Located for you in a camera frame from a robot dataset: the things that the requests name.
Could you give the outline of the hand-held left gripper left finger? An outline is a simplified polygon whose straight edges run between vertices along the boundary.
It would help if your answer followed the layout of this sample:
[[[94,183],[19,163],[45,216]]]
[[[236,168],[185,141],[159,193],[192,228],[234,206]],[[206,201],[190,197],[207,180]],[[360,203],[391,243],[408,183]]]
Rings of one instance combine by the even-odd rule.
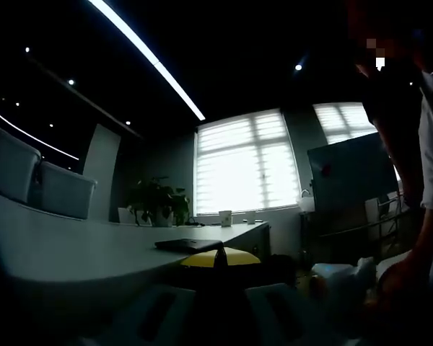
[[[212,272],[198,290],[156,285],[124,309],[110,327],[77,345],[187,345],[206,339],[204,330],[215,327],[223,314],[221,293],[224,249],[212,257]]]

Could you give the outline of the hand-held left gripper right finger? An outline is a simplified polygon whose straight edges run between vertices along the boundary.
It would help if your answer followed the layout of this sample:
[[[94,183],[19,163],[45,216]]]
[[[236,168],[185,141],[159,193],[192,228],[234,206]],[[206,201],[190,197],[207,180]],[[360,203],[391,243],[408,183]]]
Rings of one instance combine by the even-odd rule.
[[[222,254],[236,278],[246,282],[245,297],[260,332],[262,345],[363,345],[347,337],[328,298],[297,289],[297,263],[286,255],[261,262],[255,255],[225,247]]]

